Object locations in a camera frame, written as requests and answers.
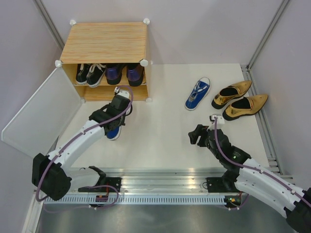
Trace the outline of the blue canvas sneaker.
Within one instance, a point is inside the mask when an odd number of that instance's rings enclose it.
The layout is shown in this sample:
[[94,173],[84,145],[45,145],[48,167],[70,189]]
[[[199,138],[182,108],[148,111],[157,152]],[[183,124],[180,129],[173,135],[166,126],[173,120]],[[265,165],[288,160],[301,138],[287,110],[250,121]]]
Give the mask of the blue canvas sneaker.
[[211,82],[208,77],[200,78],[193,87],[189,97],[185,102],[188,111],[195,110],[200,102],[206,97],[211,89]]
[[121,134],[121,126],[118,126],[116,127],[115,129],[113,129],[112,131],[109,131],[107,134],[106,134],[106,137],[111,140],[111,141],[114,141],[114,140],[117,140],[118,137],[120,136]]

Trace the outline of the purple loafer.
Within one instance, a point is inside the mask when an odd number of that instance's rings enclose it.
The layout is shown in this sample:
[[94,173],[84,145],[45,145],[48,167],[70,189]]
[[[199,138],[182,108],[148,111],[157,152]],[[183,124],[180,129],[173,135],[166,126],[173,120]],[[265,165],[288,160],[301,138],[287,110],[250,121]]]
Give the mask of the purple loafer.
[[140,86],[143,81],[144,67],[140,63],[129,63],[126,67],[126,77],[130,86]]
[[107,64],[105,69],[106,81],[109,85],[117,85],[122,78],[122,70],[126,65],[123,63]]

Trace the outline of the black canvas sneaker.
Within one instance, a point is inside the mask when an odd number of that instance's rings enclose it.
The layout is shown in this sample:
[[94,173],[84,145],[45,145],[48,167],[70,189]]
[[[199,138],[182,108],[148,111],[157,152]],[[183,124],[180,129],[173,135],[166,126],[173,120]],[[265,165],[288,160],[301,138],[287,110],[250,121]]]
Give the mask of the black canvas sneaker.
[[105,73],[106,64],[94,63],[90,65],[88,74],[86,75],[86,83],[89,87],[97,87]]
[[86,76],[88,74],[90,68],[90,64],[78,64],[77,65],[77,73],[76,73],[76,82],[78,84],[86,84]]

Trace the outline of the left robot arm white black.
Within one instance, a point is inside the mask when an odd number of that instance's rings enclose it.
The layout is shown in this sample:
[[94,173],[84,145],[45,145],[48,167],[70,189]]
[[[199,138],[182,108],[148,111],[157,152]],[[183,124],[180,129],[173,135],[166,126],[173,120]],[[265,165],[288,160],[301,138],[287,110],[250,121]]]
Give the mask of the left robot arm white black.
[[125,118],[132,112],[132,95],[125,90],[115,94],[112,101],[94,111],[68,142],[48,155],[39,153],[33,159],[32,183],[37,187],[36,199],[43,192],[52,200],[60,200],[70,190],[108,192],[114,187],[106,173],[96,166],[71,172],[73,163],[95,142],[106,137],[113,141],[121,133]]

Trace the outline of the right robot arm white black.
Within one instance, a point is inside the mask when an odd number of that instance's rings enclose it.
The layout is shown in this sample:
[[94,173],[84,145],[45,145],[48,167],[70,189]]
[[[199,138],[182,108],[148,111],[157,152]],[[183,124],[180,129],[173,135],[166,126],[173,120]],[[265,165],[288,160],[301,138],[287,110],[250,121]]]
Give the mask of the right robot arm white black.
[[197,125],[188,133],[191,144],[205,147],[226,169],[222,187],[249,194],[280,213],[298,233],[311,231],[311,191],[285,181],[233,146],[222,130]]

